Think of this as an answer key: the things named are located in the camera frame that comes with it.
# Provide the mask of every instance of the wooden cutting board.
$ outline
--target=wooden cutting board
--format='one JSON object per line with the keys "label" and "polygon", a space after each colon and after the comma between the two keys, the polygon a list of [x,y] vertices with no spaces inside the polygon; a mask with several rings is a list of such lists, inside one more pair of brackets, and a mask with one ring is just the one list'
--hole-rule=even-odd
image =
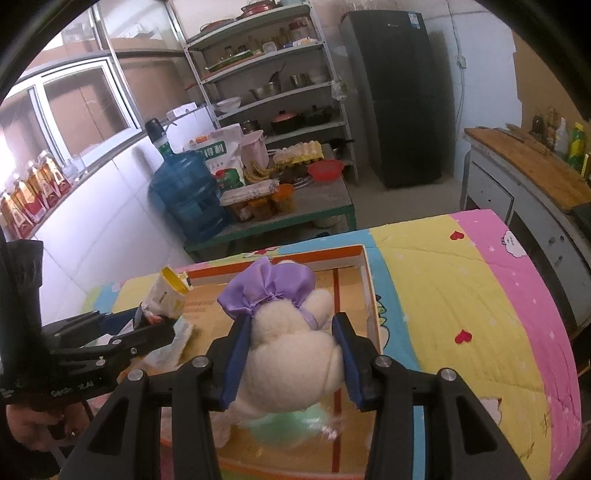
{"label": "wooden cutting board", "polygon": [[563,160],[492,128],[466,128],[465,132],[526,175],[564,213],[591,202],[591,188]]}

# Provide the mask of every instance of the stuffed toy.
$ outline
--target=stuffed toy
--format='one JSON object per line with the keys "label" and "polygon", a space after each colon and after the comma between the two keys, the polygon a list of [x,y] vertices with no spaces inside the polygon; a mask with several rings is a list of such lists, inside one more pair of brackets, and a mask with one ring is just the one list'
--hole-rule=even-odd
{"label": "stuffed toy", "polygon": [[305,265],[256,260],[226,286],[217,301],[236,319],[252,317],[251,344],[236,400],[234,423],[269,413],[306,410],[343,383],[343,358],[323,328],[333,314],[330,292],[315,289]]}

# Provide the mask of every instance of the human hand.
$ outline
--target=human hand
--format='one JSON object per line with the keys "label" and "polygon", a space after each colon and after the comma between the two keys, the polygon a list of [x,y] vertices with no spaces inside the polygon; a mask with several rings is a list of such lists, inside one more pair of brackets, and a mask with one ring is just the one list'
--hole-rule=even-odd
{"label": "human hand", "polygon": [[48,452],[55,440],[47,430],[64,420],[64,430],[68,439],[77,439],[90,423],[81,403],[69,405],[59,410],[34,411],[23,405],[7,405],[8,428],[13,438],[29,450]]}
{"label": "human hand", "polygon": [[68,405],[64,408],[63,413],[66,437],[70,440],[77,440],[90,425],[90,418],[88,418],[84,405],[82,403]]}

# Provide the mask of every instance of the black sleeve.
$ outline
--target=black sleeve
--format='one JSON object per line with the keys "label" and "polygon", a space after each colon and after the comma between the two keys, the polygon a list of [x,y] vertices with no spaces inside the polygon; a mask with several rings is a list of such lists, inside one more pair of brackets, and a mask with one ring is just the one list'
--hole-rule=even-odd
{"label": "black sleeve", "polygon": [[12,438],[6,408],[0,406],[0,480],[44,479],[58,472],[52,454],[32,452]]}

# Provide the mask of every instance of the cabinet drawer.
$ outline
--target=cabinet drawer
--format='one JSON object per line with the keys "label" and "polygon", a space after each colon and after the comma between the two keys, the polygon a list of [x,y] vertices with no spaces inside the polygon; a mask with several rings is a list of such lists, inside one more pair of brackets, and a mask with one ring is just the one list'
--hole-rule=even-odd
{"label": "cabinet drawer", "polygon": [[574,243],[551,213],[529,194],[515,203],[519,215],[538,242],[564,289],[574,319],[581,325],[591,316],[591,272]]}
{"label": "cabinet drawer", "polygon": [[479,208],[490,209],[507,222],[513,197],[475,163],[470,165],[467,193]]}

